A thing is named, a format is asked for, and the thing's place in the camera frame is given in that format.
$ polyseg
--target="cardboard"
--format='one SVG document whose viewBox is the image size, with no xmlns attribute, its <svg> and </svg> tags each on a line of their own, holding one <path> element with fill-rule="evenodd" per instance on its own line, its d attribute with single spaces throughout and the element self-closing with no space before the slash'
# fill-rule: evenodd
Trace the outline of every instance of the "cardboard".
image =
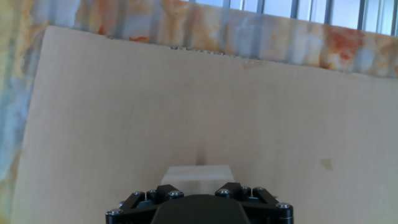
<svg viewBox="0 0 398 224">
<path fill-rule="evenodd" d="M 104 223 L 168 166 L 227 164 L 295 223 L 397 223 L 398 83 L 46 30 L 12 224 Z"/>
</svg>

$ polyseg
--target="screw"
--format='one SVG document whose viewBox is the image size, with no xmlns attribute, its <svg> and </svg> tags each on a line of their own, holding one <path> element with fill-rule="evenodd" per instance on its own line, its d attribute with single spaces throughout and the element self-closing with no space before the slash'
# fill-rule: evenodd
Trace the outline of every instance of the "screw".
<svg viewBox="0 0 398 224">
<path fill-rule="evenodd" d="M 228 189 L 219 189 L 219 190 L 217 190 L 217 193 L 219 193 L 219 194 L 229 194 L 229 190 Z"/>
<path fill-rule="evenodd" d="M 173 190 L 173 191 L 169 192 L 169 196 L 172 196 L 172 197 L 176 197 L 176 196 L 179 196 L 179 195 L 182 195 L 182 194 L 183 193 L 181 191 L 179 191 L 179 190 Z"/>
<path fill-rule="evenodd" d="M 121 201 L 119 202 L 119 208 L 122 207 L 122 205 L 124 204 L 125 201 Z"/>
<path fill-rule="evenodd" d="M 121 210 L 120 208 L 115 208 L 115 209 L 112 209 L 112 210 L 106 212 L 106 214 L 107 215 L 120 215 L 120 214 L 122 214 L 122 212 L 123 212 L 123 210 Z"/>
<path fill-rule="evenodd" d="M 140 195 L 143 195 L 143 194 L 145 194 L 145 193 L 144 192 L 135 192 L 134 193 L 135 196 L 140 196 Z"/>
<path fill-rule="evenodd" d="M 285 203 L 285 202 L 279 202 L 278 204 L 276 204 L 276 207 L 278 207 L 278 208 L 289 208 L 290 204 Z"/>
<path fill-rule="evenodd" d="M 263 191 L 264 189 L 262 187 L 255 187 L 253 190 Z"/>
</svg>

